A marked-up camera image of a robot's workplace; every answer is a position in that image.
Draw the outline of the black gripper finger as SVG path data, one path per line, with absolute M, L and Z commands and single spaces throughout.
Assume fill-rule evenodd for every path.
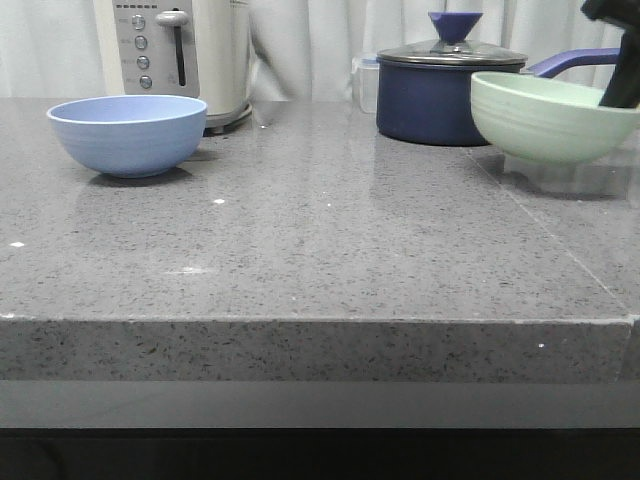
M 601 20 L 624 30 L 615 69 L 599 105 L 637 108 L 639 105 L 639 2 L 636 0 L 589 0 L 583 3 L 581 11 L 590 20 Z

